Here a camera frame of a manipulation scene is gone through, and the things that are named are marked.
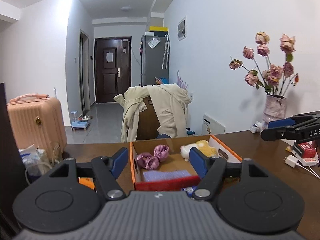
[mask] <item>brown front door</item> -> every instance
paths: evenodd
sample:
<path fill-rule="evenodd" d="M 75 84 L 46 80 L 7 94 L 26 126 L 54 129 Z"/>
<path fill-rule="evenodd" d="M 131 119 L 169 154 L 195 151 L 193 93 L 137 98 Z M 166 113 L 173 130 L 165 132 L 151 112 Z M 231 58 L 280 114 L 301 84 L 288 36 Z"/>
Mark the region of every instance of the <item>brown front door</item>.
<path fill-rule="evenodd" d="M 114 102 L 131 86 L 131 37 L 95 40 L 97 103 Z"/>

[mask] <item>beige jacket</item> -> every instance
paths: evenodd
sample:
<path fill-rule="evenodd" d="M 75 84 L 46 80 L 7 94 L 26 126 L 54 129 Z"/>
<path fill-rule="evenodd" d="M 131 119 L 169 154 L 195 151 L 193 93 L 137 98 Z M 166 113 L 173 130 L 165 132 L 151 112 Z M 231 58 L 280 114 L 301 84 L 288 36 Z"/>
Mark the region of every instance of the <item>beige jacket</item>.
<path fill-rule="evenodd" d="M 142 101 L 147 96 L 151 97 L 160 122 L 158 132 L 172 138 L 187 136 L 187 106 L 191 103 L 187 91 L 177 84 L 154 85 L 129 88 L 124 97 L 122 95 L 114 97 L 114 100 L 124 108 L 121 142 L 137 139 L 139 112 L 147 109 Z"/>

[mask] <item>tiled floor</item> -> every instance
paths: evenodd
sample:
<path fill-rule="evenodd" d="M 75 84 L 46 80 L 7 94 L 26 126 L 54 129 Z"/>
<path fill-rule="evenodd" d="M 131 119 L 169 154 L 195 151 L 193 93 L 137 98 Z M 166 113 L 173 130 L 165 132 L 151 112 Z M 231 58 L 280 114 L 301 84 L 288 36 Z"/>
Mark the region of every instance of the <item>tiled floor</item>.
<path fill-rule="evenodd" d="M 119 104 L 97 104 L 87 113 L 93 116 L 87 131 L 67 127 L 68 143 L 120 142 L 123 108 Z"/>

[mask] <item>scrunchie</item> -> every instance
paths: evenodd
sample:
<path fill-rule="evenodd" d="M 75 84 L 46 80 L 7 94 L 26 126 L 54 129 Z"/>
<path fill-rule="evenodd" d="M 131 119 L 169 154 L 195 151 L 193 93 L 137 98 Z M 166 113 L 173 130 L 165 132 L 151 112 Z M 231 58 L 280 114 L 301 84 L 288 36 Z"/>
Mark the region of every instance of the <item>scrunchie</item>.
<path fill-rule="evenodd" d="M 138 165 L 148 171 L 155 170 L 159 166 L 158 157 L 152 156 L 150 153 L 141 153 L 137 157 Z"/>
<path fill-rule="evenodd" d="M 153 154 L 159 158 L 160 162 L 164 162 L 169 156 L 169 147 L 167 145 L 160 144 L 153 150 Z"/>

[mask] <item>wooden table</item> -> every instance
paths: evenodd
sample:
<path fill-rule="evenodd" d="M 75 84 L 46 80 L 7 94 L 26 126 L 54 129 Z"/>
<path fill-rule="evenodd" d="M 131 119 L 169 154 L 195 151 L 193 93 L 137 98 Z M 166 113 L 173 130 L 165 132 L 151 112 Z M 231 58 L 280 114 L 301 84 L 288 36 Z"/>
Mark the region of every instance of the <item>wooden table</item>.
<path fill-rule="evenodd" d="M 283 182 L 295 189 L 305 201 L 305 213 L 298 232 L 309 240 L 320 239 L 320 181 L 302 168 L 295 169 L 283 161 L 289 153 L 287 143 L 278 140 L 265 142 L 260 134 L 250 131 L 217 135 L 227 146 L 242 158 L 252 158 Z M 111 156 L 124 144 L 70 144 L 65 152 L 76 158 L 77 162 L 88 162 L 101 155 Z M 133 190 L 130 166 L 127 165 L 119 179 L 119 185 L 126 193 Z"/>

